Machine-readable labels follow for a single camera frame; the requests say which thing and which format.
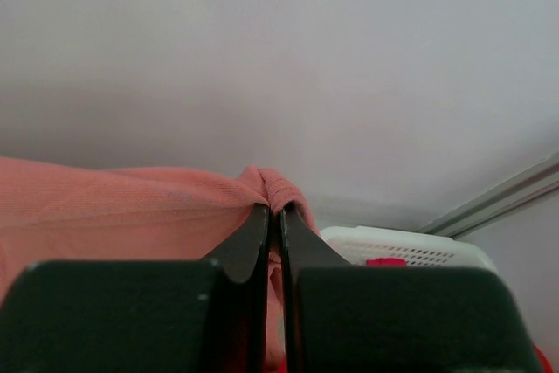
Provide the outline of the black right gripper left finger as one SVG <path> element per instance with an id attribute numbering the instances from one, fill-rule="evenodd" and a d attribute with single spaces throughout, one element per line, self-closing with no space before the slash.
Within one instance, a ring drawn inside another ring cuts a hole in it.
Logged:
<path id="1" fill-rule="evenodd" d="M 1 305 L 4 372 L 260 372 L 270 211 L 198 260 L 50 260 Z"/>

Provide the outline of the magenta t shirt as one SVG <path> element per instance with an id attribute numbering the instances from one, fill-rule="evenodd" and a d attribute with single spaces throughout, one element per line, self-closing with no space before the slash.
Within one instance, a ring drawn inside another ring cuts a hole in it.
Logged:
<path id="1" fill-rule="evenodd" d="M 404 259 L 399 258 L 377 258 L 377 259 L 367 259 L 365 266 L 407 266 L 407 262 Z"/>

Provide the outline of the red t shirt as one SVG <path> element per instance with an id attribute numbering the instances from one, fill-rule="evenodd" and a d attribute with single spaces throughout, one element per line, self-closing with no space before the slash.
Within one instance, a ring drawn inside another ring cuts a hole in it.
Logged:
<path id="1" fill-rule="evenodd" d="M 542 368 L 543 373 L 554 373 L 553 367 L 549 363 L 547 357 L 536 347 L 534 346 L 534 352 L 538 359 L 538 362 Z"/>

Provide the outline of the salmon pink t shirt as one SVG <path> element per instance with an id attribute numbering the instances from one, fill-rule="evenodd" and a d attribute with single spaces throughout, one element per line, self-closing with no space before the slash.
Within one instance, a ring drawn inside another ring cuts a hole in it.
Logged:
<path id="1" fill-rule="evenodd" d="M 293 204 L 318 234 L 300 189 L 275 169 L 236 177 L 198 169 L 79 169 L 1 161 L 1 305 L 34 263 L 198 260 L 257 205 L 270 211 L 266 352 L 260 372 L 287 368 L 280 213 Z"/>

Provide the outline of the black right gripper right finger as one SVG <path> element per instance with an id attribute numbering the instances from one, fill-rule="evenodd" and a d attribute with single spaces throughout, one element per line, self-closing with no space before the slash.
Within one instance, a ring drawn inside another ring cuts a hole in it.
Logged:
<path id="1" fill-rule="evenodd" d="M 279 215 L 291 372 L 538 372 L 512 294 L 478 268 L 350 264 Z"/>

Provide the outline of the white perforated plastic basket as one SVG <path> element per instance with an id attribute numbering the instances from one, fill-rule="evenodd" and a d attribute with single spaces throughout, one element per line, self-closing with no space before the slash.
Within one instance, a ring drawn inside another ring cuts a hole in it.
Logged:
<path id="1" fill-rule="evenodd" d="M 373 259 L 402 259 L 407 266 L 463 266 L 496 272 L 492 260 L 477 246 L 452 238 L 408 231 L 357 226 L 331 226 L 321 238 L 345 260 L 364 266 Z"/>

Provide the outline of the right aluminium corner post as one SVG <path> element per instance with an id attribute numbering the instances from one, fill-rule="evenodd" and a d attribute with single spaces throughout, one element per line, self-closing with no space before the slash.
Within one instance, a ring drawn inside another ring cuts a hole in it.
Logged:
<path id="1" fill-rule="evenodd" d="M 558 154 L 554 153 L 474 200 L 432 221 L 419 232 L 460 238 L 557 192 Z"/>

